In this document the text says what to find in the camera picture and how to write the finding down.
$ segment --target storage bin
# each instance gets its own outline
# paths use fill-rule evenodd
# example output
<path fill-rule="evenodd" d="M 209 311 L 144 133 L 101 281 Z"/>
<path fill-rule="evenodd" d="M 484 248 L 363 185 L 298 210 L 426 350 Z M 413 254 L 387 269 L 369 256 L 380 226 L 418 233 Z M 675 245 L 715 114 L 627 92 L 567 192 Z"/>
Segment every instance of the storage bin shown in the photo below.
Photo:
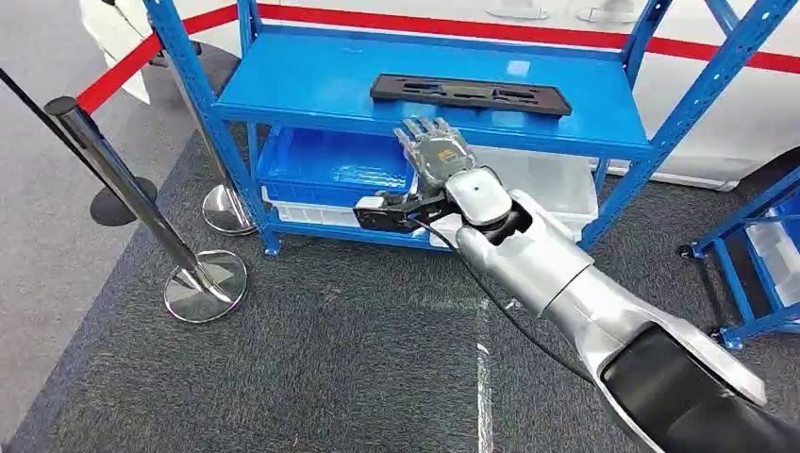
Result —
<path fill-rule="evenodd" d="M 788 210 L 771 209 L 768 216 L 790 215 Z M 784 223 L 762 223 L 746 229 L 747 236 L 756 253 L 763 259 L 775 292 L 784 306 L 800 301 L 800 252 L 797 244 L 787 232 Z"/>
<path fill-rule="evenodd" d="M 274 202 L 353 207 L 378 191 L 405 193 L 414 171 L 393 137 L 276 127 L 257 181 Z"/>

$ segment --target dark carpet mat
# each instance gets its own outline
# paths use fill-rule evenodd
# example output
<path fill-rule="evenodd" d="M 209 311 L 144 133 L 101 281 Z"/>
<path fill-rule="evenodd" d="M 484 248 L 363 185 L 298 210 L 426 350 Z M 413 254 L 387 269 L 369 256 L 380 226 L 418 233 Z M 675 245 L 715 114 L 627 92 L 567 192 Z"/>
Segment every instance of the dark carpet mat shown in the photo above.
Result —
<path fill-rule="evenodd" d="M 171 318 L 173 265 L 140 228 L 4 452 L 477 451 L 476 344 L 489 351 L 494 451 L 635 451 L 592 389 L 527 343 L 453 256 L 284 236 L 266 257 L 257 237 L 205 226 L 204 162 L 195 137 L 159 203 L 195 251 L 243 258 L 247 299 L 207 325 Z M 713 262 L 675 248 L 741 202 L 648 184 L 592 255 L 645 300 L 719 326 L 730 309 Z M 514 313 L 572 357 L 553 328 Z M 777 334 L 738 354 L 767 380 L 770 410 L 796 422 L 798 347 Z"/>

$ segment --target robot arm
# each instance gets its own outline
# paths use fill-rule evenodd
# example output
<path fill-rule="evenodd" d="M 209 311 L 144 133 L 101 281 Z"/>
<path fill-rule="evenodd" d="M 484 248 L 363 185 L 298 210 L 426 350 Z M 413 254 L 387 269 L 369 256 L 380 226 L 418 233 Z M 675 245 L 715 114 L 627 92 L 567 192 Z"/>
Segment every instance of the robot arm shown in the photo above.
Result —
<path fill-rule="evenodd" d="M 461 214 L 460 252 L 536 317 L 553 322 L 589 371 L 611 418 L 655 452 L 793 451 L 798 430 L 760 407 L 763 381 L 689 322 L 647 304 L 593 266 L 528 194 L 507 193 L 442 119 L 395 134 L 417 169 L 402 198 L 362 198 L 362 227 L 412 231 Z"/>

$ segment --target robot finger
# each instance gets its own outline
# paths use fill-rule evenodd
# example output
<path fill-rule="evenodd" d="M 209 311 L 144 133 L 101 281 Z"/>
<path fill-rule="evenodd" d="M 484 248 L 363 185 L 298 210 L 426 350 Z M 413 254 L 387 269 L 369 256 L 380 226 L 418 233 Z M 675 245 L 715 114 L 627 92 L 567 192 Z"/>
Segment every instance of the robot finger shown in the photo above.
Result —
<path fill-rule="evenodd" d="M 433 121 L 436 122 L 436 127 L 438 127 L 440 130 L 443 130 L 443 131 L 450 130 L 450 125 L 448 125 L 447 122 L 444 121 L 444 118 L 442 118 L 441 116 L 437 117 Z"/>
<path fill-rule="evenodd" d="M 394 136 L 397 137 L 400 144 L 403 145 L 403 148 L 411 146 L 411 139 L 406 135 L 406 132 L 403 132 L 403 129 L 396 127 L 392 132 L 394 132 Z"/>
<path fill-rule="evenodd" d="M 408 131 L 411 132 L 411 135 L 414 136 L 414 140 L 419 140 L 423 135 L 425 135 L 413 119 L 407 118 L 403 120 L 403 124 L 406 125 Z"/>
<path fill-rule="evenodd" d="M 420 118 L 420 123 L 423 124 L 423 127 L 425 128 L 426 132 L 433 132 L 436 130 L 436 125 L 434 125 L 432 121 L 428 120 L 425 117 Z"/>

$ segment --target red stripe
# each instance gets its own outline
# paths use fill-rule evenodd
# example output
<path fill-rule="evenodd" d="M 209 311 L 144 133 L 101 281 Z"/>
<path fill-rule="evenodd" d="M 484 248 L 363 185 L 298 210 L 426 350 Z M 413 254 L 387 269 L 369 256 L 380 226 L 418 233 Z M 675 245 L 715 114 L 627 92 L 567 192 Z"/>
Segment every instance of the red stripe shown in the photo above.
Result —
<path fill-rule="evenodd" d="M 541 42 L 547 44 L 584 45 L 621 49 L 626 34 L 606 31 L 567 30 L 526 25 L 500 25 L 480 22 L 430 19 L 425 17 L 395 16 L 372 12 L 339 11 L 334 9 L 258 5 L 261 17 L 314 24 L 346 25 L 393 31 L 412 31 L 472 38 Z M 668 38 L 653 38 L 647 51 L 654 54 L 709 60 L 719 47 L 699 42 L 686 42 Z M 800 74 L 800 58 L 770 52 L 756 53 L 747 66 L 785 73 Z"/>
<path fill-rule="evenodd" d="M 627 35 L 603 31 L 577 31 L 524 25 L 484 24 L 479 22 L 395 16 L 372 12 L 335 9 L 258 5 L 261 17 L 314 24 L 360 26 L 381 30 L 412 31 L 439 35 L 465 36 L 494 40 L 548 42 L 552 44 L 586 45 L 621 48 Z"/>
<path fill-rule="evenodd" d="M 443 34 L 470 38 L 509 40 L 518 42 L 541 42 L 548 44 L 582 45 L 619 49 L 625 45 L 626 34 L 606 31 L 567 30 L 526 25 L 500 25 L 480 22 L 430 19 L 425 17 L 397 16 L 372 12 L 340 11 L 335 9 L 287 7 L 282 5 L 258 5 L 258 13 L 265 19 L 276 19 L 311 24 L 344 25 L 381 30 Z M 215 9 L 183 21 L 189 34 L 237 20 L 236 5 Z M 699 42 L 686 42 L 667 38 L 653 38 L 647 44 L 647 52 L 681 57 L 684 59 L 709 60 L 718 47 Z M 100 107 L 114 92 L 131 78 L 160 50 L 160 42 L 154 35 L 147 37 L 130 54 L 78 95 L 78 104 L 91 113 Z M 747 66 L 784 73 L 800 74 L 800 57 L 756 53 Z"/>

